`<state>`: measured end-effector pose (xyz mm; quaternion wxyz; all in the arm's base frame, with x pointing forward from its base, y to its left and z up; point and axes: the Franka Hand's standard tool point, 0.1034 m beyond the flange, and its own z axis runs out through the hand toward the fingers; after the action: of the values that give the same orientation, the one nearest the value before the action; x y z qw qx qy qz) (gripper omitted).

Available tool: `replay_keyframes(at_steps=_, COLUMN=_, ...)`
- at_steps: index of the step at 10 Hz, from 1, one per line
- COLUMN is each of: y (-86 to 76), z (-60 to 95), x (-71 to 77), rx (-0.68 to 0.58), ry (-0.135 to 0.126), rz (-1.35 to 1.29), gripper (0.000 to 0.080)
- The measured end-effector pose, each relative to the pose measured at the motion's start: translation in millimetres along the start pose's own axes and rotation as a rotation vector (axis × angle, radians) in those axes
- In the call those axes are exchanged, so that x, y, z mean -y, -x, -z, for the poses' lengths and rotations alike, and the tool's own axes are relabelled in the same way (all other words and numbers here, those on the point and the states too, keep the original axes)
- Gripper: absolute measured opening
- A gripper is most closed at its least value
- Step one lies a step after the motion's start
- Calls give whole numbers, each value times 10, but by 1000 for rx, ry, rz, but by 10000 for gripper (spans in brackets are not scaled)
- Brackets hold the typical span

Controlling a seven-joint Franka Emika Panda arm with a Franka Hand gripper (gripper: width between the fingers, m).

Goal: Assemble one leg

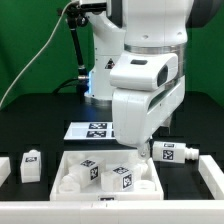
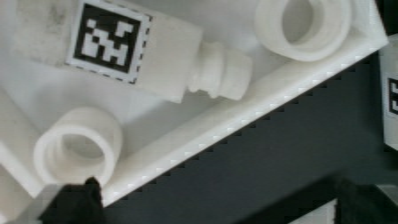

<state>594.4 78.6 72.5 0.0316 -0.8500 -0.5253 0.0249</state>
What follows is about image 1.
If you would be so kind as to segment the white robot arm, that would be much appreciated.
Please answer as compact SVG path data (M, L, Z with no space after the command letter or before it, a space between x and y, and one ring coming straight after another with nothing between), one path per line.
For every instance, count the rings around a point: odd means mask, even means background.
M85 12L121 11L124 50L110 72L118 143L150 156L150 138L182 103L187 30L205 26L224 0L79 0Z

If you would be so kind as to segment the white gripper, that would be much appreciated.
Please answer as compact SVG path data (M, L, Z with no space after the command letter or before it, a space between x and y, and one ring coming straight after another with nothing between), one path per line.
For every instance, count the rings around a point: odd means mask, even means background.
M175 53L143 55L123 52L110 73L112 119L116 140L150 158L152 134L184 98L185 77L178 77Z

